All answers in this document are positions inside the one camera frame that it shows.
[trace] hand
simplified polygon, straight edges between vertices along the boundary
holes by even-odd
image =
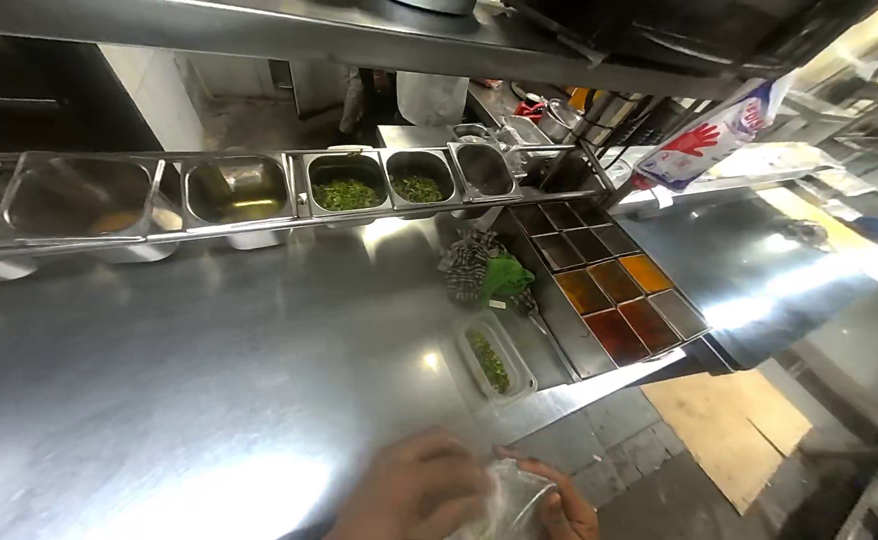
[[[381,449],[325,540],[442,540],[479,517],[489,475],[445,429]]]
[[[716,139],[720,137],[720,128],[709,124],[702,124],[695,129],[690,129],[675,140],[662,147],[662,150],[678,150],[683,154],[702,158],[702,152],[697,148],[706,148],[707,146],[716,146]]]
[[[539,519],[549,540],[599,540],[600,520],[596,509],[579,493],[573,479],[538,459],[522,457],[516,450],[493,447],[499,459],[516,460],[518,468],[547,478],[556,485],[539,503]]]

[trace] green cloth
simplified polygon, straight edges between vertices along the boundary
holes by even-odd
[[[503,251],[498,256],[486,261],[486,278],[482,281],[482,294],[479,297],[481,306],[488,306],[494,294],[515,296],[535,281],[532,275],[516,257]]]

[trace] kitchen floor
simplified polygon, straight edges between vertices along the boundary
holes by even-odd
[[[806,439],[849,440],[808,395],[781,387],[794,381],[778,364],[760,369],[793,402],[806,401],[796,403],[815,425]],[[639,388],[614,392],[511,446],[572,474],[598,508],[603,540],[832,538],[868,480],[794,453],[740,515]]]

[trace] overhead shelf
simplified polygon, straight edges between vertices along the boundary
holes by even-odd
[[[472,16],[452,16],[392,0],[7,0],[0,34],[697,99],[723,99],[738,86],[611,63],[590,68],[554,36],[483,2]]]

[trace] chopped coriander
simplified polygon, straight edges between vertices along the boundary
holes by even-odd
[[[393,178],[392,189],[410,203],[438,203],[445,199],[436,180],[419,175]]]
[[[376,190],[353,178],[313,183],[312,197],[317,205],[333,212],[369,209],[380,203]]]
[[[482,373],[486,375],[489,384],[499,394],[505,394],[509,391],[509,374],[505,372],[503,361],[500,360],[499,355],[493,350],[486,336],[477,329],[468,329],[466,330],[466,339],[469,341],[469,347],[472,349],[472,352],[479,359]]]

